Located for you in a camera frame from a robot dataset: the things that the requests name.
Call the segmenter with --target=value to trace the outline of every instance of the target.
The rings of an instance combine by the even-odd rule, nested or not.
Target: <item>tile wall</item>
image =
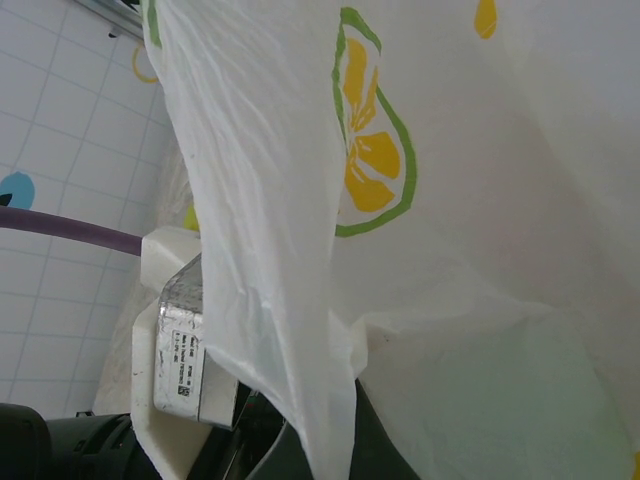
[[[0,0],[0,180],[28,174],[32,210],[139,235],[171,130],[160,87],[132,72],[137,40],[110,29],[71,0]],[[91,408],[133,264],[0,230],[0,402]]]

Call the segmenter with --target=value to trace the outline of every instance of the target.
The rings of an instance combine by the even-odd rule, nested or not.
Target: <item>purple hose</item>
[[[0,228],[54,235],[111,248],[138,257],[142,251],[141,237],[92,223],[19,208],[0,207]]]

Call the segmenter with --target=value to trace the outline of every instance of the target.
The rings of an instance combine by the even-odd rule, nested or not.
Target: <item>purple cable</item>
[[[111,248],[138,257],[142,251],[141,237],[92,223],[19,208],[0,207],[0,228],[54,235]]]

